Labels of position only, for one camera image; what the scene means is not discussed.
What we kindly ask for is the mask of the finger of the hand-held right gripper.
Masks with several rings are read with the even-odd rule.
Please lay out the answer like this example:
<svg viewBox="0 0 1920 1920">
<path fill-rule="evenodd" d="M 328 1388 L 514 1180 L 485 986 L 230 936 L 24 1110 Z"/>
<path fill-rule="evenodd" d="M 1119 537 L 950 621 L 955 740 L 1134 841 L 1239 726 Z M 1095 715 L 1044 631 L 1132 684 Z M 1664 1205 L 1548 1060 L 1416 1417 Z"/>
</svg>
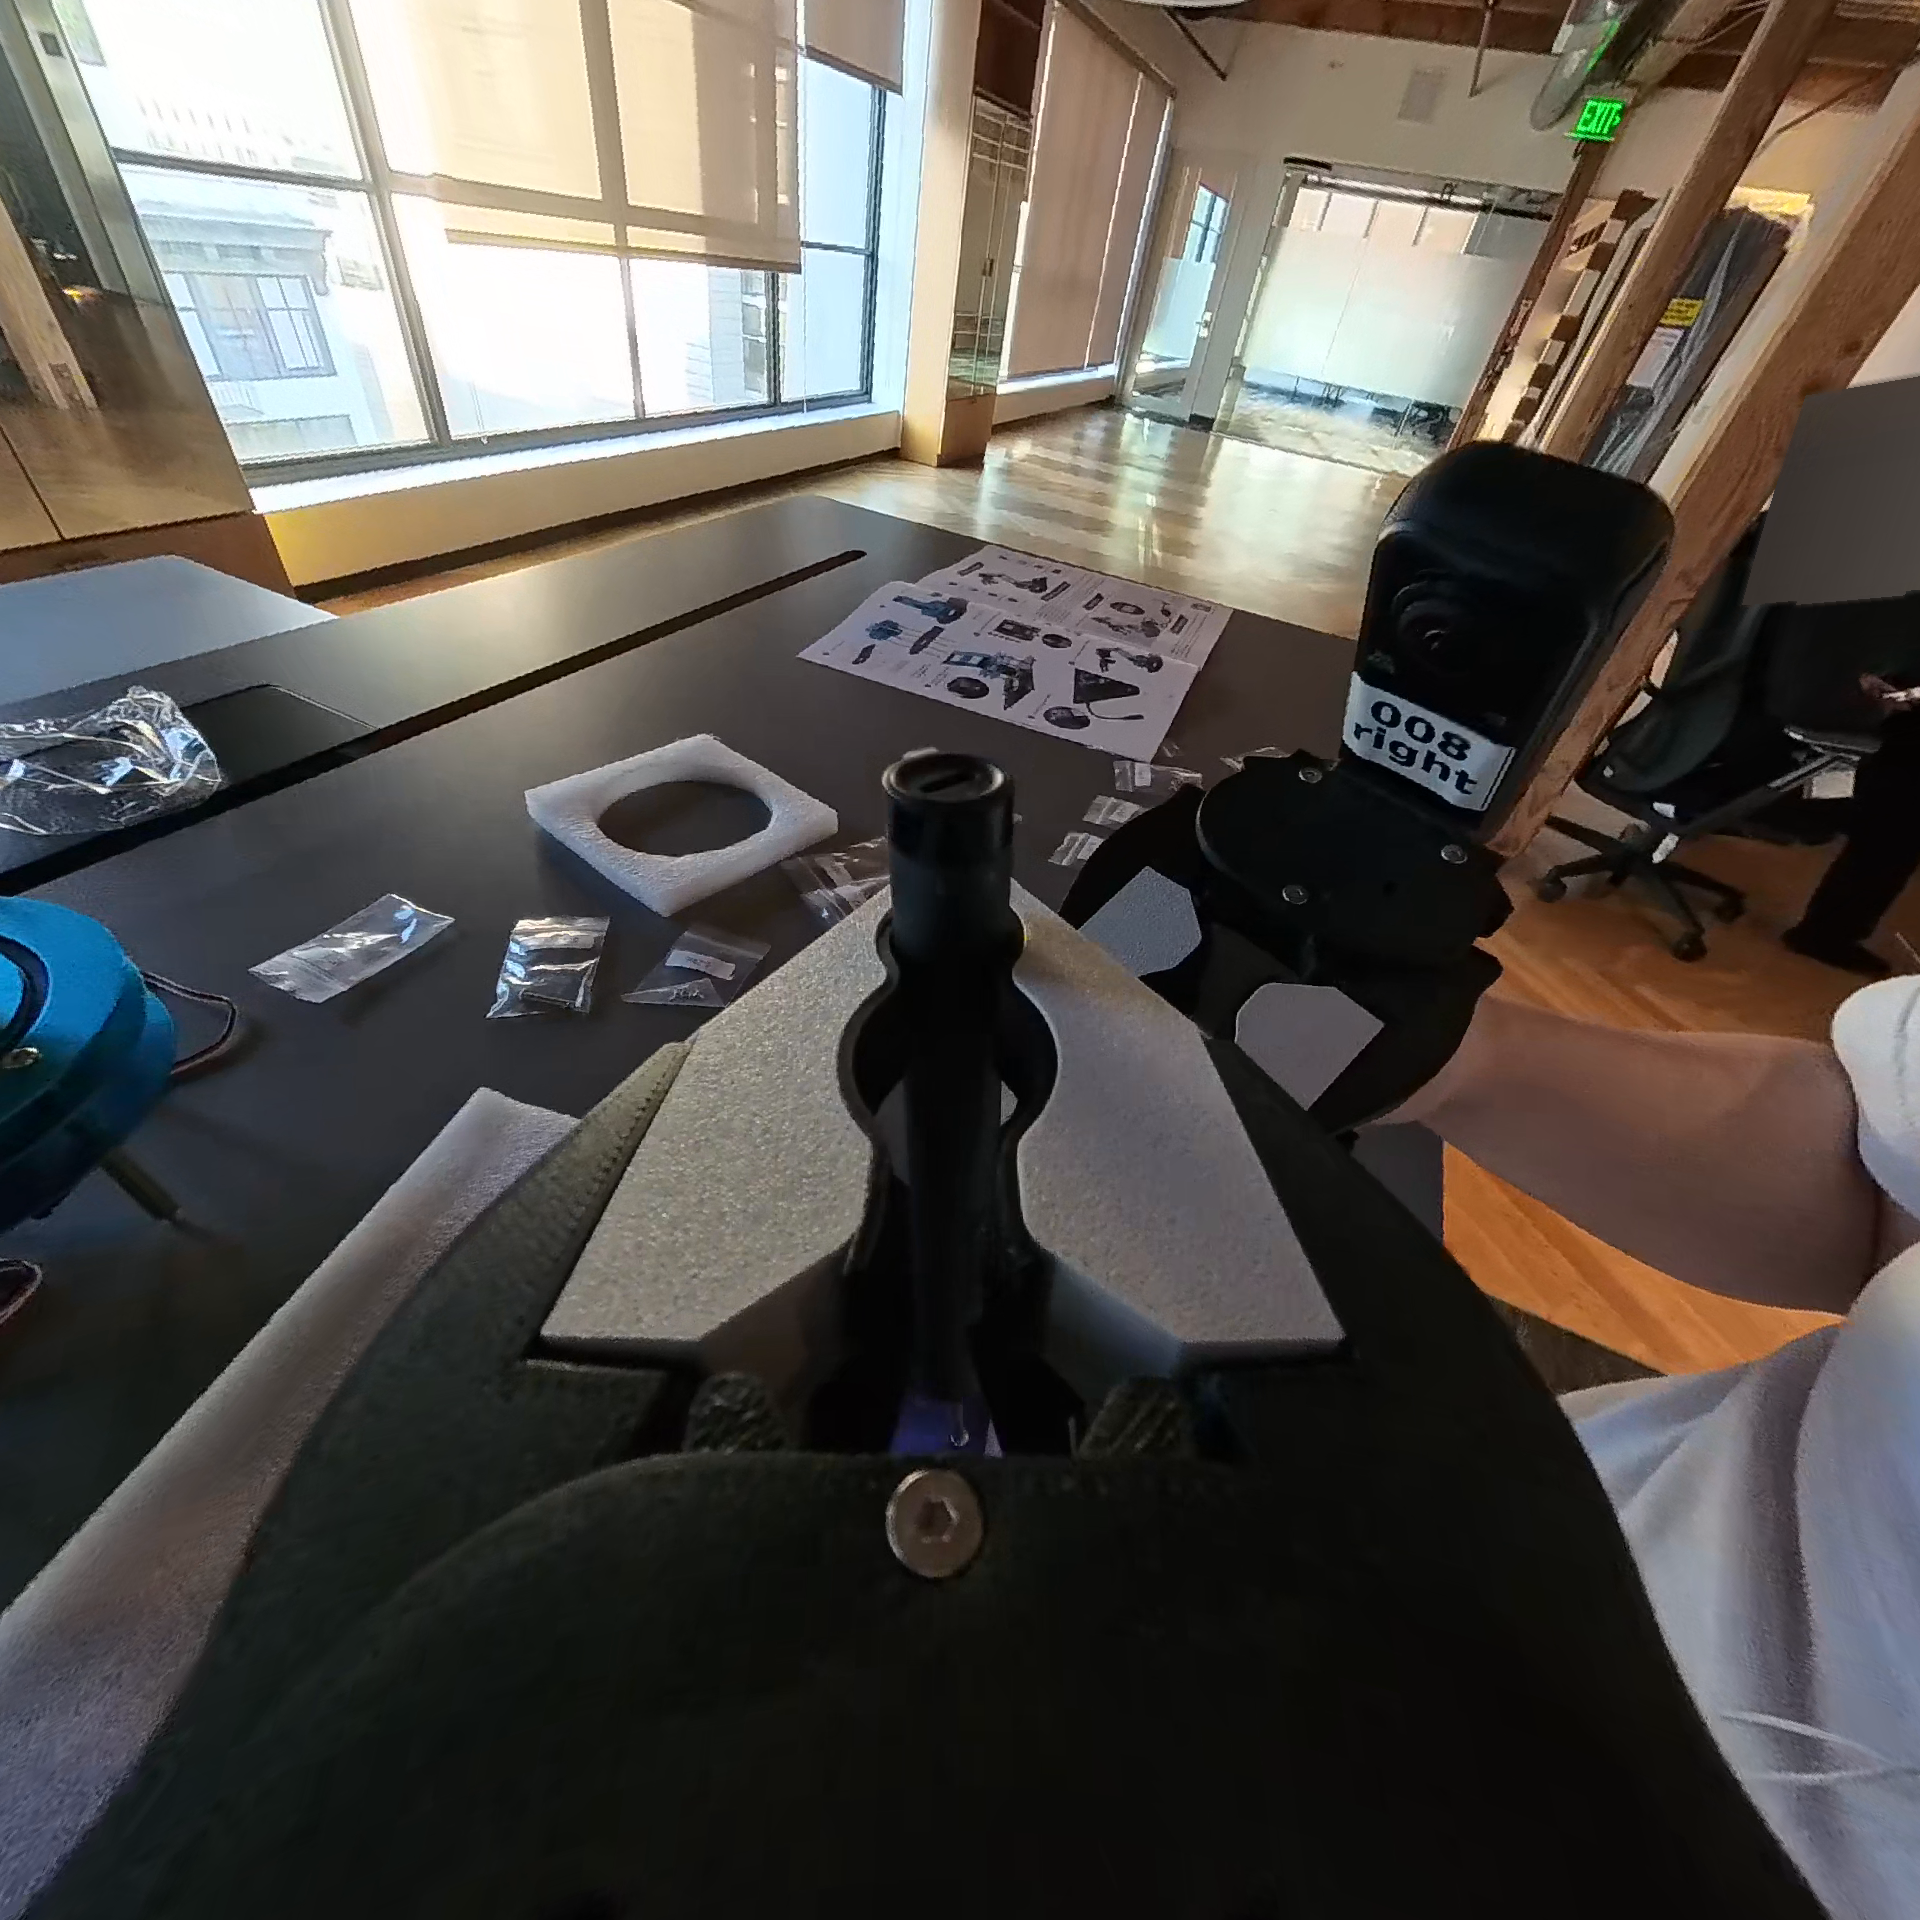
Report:
<svg viewBox="0 0 1920 1920">
<path fill-rule="evenodd" d="M 1111 826 L 1085 855 L 1058 913 L 1134 975 L 1172 973 L 1204 944 L 1197 807 L 1180 788 Z"/>
<path fill-rule="evenodd" d="M 1193 949 L 1193 1020 L 1239 1047 L 1325 1131 L 1401 1113 L 1465 1044 L 1502 960 L 1477 944 L 1439 962 L 1318 952 L 1283 962 L 1245 936 Z"/>
</svg>

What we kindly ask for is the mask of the crumpled clear plastic wrap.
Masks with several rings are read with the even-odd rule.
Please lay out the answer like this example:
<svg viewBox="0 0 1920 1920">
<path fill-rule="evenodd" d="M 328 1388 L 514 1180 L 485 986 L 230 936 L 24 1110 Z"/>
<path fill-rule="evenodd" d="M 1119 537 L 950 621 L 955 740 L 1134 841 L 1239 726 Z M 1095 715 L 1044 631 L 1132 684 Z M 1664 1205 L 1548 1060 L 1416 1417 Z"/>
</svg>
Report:
<svg viewBox="0 0 1920 1920">
<path fill-rule="evenodd" d="M 225 788 L 225 766 L 171 693 L 128 686 L 78 715 L 3 724 L 3 830 L 94 836 Z"/>
</svg>

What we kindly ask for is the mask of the black office chair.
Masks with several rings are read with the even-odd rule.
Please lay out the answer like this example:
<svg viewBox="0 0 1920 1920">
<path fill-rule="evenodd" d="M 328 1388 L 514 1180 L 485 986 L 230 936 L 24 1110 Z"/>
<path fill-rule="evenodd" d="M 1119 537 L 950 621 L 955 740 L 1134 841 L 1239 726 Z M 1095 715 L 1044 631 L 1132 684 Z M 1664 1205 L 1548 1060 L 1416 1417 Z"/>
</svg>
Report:
<svg viewBox="0 0 1920 1920">
<path fill-rule="evenodd" d="M 1549 830 L 1593 853 L 1535 882 L 1542 902 L 1565 897 L 1583 877 L 1604 893 L 1640 885 L 1676 920 L 1667 949 L 1680 962 L 1706 957 L 1709 924 L 1736 924 L 1748 907 L 1738 885 L 1687 867 L 1680 848 L 1711 836 L 1839 841 L 1885 726 L 1862 682 L 1895 682 L 1916 655 L 1915 594 L 1745 603 L 1760 536 L 1756 517 L 1676 621 L 1664 670 L 1572 782 L 1633 822 L 1600 832 L 1549 817 Z"/>
</svg>

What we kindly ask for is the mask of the white foam sheet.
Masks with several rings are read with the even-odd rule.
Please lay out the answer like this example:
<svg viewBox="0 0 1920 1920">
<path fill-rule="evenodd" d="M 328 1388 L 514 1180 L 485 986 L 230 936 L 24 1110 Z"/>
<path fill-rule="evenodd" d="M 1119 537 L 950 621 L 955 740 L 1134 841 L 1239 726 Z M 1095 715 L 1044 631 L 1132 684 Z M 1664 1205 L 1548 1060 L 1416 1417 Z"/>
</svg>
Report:
<svg viewBox="0 0 1920 1920">
<path fill-rule="evenodd" d="M 573 1129 L 573 1114 L 474 1091 L 3 1607 L 3 1916 L 25 1913 L 155 1737 L 374 1333 Z"/>
</svg>

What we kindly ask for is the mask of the person's white shirt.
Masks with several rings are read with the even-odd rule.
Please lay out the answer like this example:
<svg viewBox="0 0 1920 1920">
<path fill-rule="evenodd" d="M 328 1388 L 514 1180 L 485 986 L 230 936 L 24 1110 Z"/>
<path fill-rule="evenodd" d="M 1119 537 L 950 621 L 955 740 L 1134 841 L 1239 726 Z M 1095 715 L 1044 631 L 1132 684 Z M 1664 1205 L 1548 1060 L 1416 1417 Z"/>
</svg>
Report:
<svg viewBox="0 0 1920 1920">
<path fill-rule="evenodd" d="M 1562 1395 L 1715 1743 L 1830 1916 L 1916 1916 L 1916 1248 L 1836 1325 Z"/>
</svg>

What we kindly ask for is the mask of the beige window blind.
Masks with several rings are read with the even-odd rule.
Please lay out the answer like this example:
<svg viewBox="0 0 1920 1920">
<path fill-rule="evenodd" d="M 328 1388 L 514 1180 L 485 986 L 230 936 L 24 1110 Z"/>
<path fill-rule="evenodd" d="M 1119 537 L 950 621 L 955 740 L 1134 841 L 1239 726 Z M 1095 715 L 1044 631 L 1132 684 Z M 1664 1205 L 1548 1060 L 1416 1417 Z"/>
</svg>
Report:
<svg viewBox="0 0 1920 1920">
<path fill-rule="evenodd" d="M 348 3 L 381 169 L 462 243 L 802 266 L 796 3 Z"/>
</svg>

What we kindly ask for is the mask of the slanted wooden beam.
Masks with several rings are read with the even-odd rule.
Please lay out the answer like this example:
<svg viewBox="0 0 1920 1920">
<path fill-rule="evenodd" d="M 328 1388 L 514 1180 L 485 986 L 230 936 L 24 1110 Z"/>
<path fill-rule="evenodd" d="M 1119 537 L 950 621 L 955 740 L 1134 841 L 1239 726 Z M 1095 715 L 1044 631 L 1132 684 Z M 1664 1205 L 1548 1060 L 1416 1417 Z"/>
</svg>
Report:
<svg viewBox="0 0 1920 1920">
<path fill-rule="evenodd" d="M 1769 3 L 1760 13 L 1690 169 L 1664 199 L 1633 276 L 1620 283 L 1620 298 L 1572 366 L 1572 379 L 1548 431 L 1536 436 L 1543 455 L 1572 464 L 1588 455 L 1625 377 L 1664 319 L 1704 229 L 1715 224 L 1731 187 L 1742 182 L 1745 165 L 1756 159 L 1833 13 L 1836 3 Z"/>
</svg>

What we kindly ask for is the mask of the white foam square frame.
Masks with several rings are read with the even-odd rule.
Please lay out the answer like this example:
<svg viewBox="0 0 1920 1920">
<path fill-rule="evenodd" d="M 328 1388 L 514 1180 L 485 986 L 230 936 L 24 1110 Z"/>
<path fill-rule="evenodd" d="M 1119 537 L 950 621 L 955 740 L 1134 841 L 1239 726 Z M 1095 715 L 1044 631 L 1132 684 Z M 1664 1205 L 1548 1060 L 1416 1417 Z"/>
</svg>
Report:
<svg viewBox="0 0 1920 1920">
<path fill-rule="evenodd" d="M 605 832 L 604 817 L 614 804 L 674 782 L 709 782 L 748 795 L 764 807 L 764 822 L 701 853 L 630 848 Z M 642 754 L 528 788 L 525 810 L 590 871 L 662 916 L 730 893 L 839 830 L 830 804 L 733 753 L 714 733 L 682 737 Z"/>
</svg>

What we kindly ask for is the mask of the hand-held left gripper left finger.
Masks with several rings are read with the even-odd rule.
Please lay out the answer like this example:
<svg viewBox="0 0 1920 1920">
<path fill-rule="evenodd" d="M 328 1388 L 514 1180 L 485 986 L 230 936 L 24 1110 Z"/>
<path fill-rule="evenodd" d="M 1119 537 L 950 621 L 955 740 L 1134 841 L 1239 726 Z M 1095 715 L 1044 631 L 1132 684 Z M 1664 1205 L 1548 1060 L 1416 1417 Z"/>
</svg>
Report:
<svg viewBox="0 0 1920 1920">
<path fill-rule="evenodd" d="M 764 975 L 691 1040 L 563 1282 L 548 1346 L 830 1346 L 871 1144 L 839 1083 L 881 986 L 880 904 Z"/>
</svg>

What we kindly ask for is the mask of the black desk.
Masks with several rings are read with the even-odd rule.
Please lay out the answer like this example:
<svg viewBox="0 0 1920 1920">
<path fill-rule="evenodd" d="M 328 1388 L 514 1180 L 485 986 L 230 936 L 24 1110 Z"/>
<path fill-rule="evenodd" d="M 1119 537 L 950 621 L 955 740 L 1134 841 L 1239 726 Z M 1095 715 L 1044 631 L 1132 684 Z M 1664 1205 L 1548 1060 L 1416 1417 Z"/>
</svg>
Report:
<svg viewBox="0 0 1920 1920">
<path fill-rule="evenodd" d="M 771 944 L 759 979 L 816 936 L 791 885 L 759 874 L 674 916 L 621 897 L 528 817 L 522 792 L 714 733 L 834 804 L 839 836 L 881 826 L 881 767 L 918 747 L 1015 782 L 1015 877 L 1060 904 L 1047 867 L 1109 761 L 802 660 L 881 581 L 961 555 L 901 517 L 787 498 L 582 564 L 390 606 L 238 653 L 242 682 L 397 720 L 207 822 L 129 848 L 28 862 L 25 893 L 81 907 L 141 962 L 242 1004 L 235 1058 L 168 1091 L 133 1155 L 181 1203 L 148 1223 L 91 1173 L 8 1253 L 45 1286 L 3 1325 L 3 1600 L 28 1584 L 274 1310 L 348 1234 L 474 1089 L 587 1113 L 701 1017 L 621 1004 L 673 920 Z M 428 948 L 323 1004 L 249 965 L 397 893 L 455 916 Z M 491 1020 L 519 916 L 605 913 L 584 1017 Z"/>
</svg>

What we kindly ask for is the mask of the thick wooden beam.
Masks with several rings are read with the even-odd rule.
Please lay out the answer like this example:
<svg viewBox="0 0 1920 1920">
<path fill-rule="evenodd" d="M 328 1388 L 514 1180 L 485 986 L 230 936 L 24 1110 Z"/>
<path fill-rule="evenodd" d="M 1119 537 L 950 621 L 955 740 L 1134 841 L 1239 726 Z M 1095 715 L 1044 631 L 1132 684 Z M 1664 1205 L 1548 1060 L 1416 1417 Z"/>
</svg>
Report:
<svg viewBox="0 0 1920 1920">
<path fill-rule="evenodd" d="M 1810 258 L 1784 313 L 1736 366 L 1731 392 L 1711 401 L 1694 436 L 1675 444 L 1667 570 L 1622 631 L 1572 724 L 1492 832 L 1496 855 L 1524 853 L 1586 754 L 1636 700 L 1671 628 L 1771 498 L 1808 400 L 1845 389 L 1915 295 L 1916 171 L 1908 169 L 1879 191 L 1857 194 L 1833 237 L 1810 243 Z"/>
</svg>

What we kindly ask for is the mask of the metal ceiling duct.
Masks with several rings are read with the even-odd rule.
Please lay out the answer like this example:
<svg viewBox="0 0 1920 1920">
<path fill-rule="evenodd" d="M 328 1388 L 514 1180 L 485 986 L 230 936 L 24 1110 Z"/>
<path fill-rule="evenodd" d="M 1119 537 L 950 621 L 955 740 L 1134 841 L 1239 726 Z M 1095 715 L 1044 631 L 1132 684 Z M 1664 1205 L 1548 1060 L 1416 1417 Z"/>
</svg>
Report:
<svg viewBox="0 0 1920 1920">
<path fill-rule="evenodd" d="M 1569 3 L 1554 37 L 1554 67 L 1527 112 L 1531 128 L 1554 128 L 1593 89 L 1628 81 L 1675 13 L 1676 3 Z"/>
</svg>

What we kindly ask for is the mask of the person's right forearm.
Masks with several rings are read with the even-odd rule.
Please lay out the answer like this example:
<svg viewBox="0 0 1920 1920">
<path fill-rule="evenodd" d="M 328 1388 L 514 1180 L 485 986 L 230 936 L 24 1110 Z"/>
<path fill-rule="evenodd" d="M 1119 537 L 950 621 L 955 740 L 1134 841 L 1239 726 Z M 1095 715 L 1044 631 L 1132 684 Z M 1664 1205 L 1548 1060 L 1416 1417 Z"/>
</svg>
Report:
<svg viewBox="0 0 1920 1920">
<path fill-rule="evenodd" d="M 1667 1277 L 1849 1312 L 1916 1244 L 1868 1173 L 1833 1044 L 1604 1028 L 1483 996 L 1447 1068 L 1386 1114 Z"/>
</svg>

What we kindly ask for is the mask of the black screwdriver handle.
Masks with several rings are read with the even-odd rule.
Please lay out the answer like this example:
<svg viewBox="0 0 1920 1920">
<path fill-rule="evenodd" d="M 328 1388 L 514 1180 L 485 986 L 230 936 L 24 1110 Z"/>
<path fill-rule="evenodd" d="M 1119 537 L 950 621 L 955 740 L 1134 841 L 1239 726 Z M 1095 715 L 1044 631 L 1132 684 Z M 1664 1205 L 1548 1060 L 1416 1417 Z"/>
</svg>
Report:
<svg viewBox="0 0 1920 1920">
<path fill-rule="evenodd" d="M 901 754 L 881 792 L 913 1282 L 892 1447 L 978 1453 L 974 1330 L 998 1239 L 998 1004 L 1021 944 L 1009 897 L 1015 801 L 996 761 L 945 749 Z"/>
</svg>

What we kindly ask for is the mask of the printed instruction sheet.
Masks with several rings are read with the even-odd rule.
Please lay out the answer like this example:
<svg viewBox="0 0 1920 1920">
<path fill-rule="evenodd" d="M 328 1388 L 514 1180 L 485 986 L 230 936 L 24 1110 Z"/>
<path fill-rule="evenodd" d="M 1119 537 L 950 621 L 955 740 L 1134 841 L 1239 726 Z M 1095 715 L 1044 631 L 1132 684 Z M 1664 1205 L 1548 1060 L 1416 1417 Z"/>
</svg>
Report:
<svg viewBox="0 0 1920 1920">
<path fill-rule="evenodd" d="M 802 658 L 1119 760 L 1154 760 L 1233 613 L 1002 544 L 877 586 Z"/>
</svg>

